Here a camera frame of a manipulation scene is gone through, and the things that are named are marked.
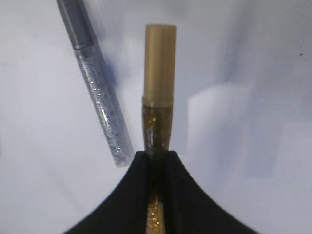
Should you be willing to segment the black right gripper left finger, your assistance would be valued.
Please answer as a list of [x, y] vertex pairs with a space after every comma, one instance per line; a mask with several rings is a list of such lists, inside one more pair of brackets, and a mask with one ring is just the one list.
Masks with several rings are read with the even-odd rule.
[[135, 154], [128, 171], [112, 193], [67, 234], [144, 234], [148, 202], [149, 159]]

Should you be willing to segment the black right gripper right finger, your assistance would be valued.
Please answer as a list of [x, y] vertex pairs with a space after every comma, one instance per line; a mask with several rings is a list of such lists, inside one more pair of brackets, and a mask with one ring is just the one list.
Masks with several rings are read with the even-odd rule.
[[175, 151], [167, 154], [163, 185], [166, 233], [256, 233], [221, 208], [200, 188]]

